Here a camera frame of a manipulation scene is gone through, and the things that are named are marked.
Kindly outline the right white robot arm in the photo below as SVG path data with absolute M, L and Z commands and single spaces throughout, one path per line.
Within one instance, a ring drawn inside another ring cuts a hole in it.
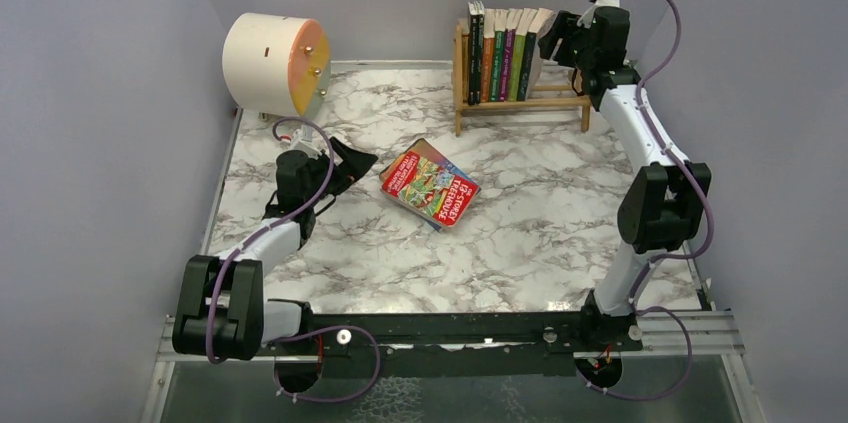
M 610 124 L 623 145 L 634 179 L 620 203 L 621 238 L 607 275 L 580 310 L 580 329 L 610 339 L 634 323 L 636 304 L 656 266 L 675 259 L 701 225 L 712 174 L 675 151 L 649 104 L 643 78 L 626 64 L 628 11 L 595 7 L 561 11 L 540 38 L 543 59 L 580 73 L 581 94 Z

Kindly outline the purple treehouse book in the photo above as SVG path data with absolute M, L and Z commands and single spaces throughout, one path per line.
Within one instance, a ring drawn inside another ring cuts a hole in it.
M 498 93 L 498 100 L 501 102 L 506 101 L 509 94 L 509 81 L 512 67 L 515 32 L 521 18 L 521 13 L 522 10 L 518 8 L 510 8 L 506 13 L 502 50 L 502 68 Z

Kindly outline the lime green treehouse book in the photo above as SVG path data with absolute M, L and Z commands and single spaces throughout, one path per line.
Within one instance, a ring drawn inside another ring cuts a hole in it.
M 513 51 L 512 51 L 512 66 L 510 70 L 510 80 L 508 86 L 508 101 L 518 101 L 526 95 L 526 80 L 528 70 L 525 69 L 526 64 L 526 38 L 532 20 L 537 13 L 536 9 L 524 8 L 521 11 L 520 19 L 516 27 Z

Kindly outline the dark cover treehouse book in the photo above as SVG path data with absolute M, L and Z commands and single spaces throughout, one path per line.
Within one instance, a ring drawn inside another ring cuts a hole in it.
M 463 178 L 469 178 L 469 176 L 465 172 L 463 172 L 448 157 L 446 157 L 433 145 L 431 145 L 425 138 L 419 138 L 418 140 L 416 140 L 406 150 L 404 150 L 402 154 L 409 151 L 418 153 L 419 155 L 438 163 L 440 166 L 447 168 L 452 173 L 460 175 Z M 397 167 L 401 160 L 402 156 L 398 156 L 391 164 L 389 164 L 379 173 L 379 179 L 381 182 L 384 182 L 388 179 L 388 177 L 391 175 L 391 173 L 394 171 L 394 169 Z

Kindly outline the floral cover book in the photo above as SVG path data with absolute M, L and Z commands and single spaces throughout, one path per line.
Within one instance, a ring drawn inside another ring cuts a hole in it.
M 547 8 L 531 10 L 529 17 L 519 25 L 517 36 L 523 36 L 523 53 L 521 54 L 521 67 L 518 73 L 517 101 L 526 101 L 532 93 L 542 69 L 542 57 L 538 46 L 538 40 L 544 37 L 550 30 L 556 13 Z

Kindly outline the red treehouse book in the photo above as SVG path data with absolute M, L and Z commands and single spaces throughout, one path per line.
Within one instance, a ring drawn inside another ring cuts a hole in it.
M 446 229 L 459 222 L 480 187 L 457 170 L 407 151 L 382 178 L 381 191 L 437 229 Z

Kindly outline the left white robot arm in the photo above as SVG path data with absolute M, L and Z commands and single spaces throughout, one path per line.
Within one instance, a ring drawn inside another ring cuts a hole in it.
M 276 159 L 276 190 L 257 230 L 217 256 L 188 260 L 171 336 L 176 353 L 213 363 L 250 360 L 264 344 L 301 331 L 308 304 L 267 299 L 264 277 L 307 243 L 319 214 L 316 204 L 334 201 L 378 160 L 335 137 L 329 144 L 325 153 L 293 142 Z

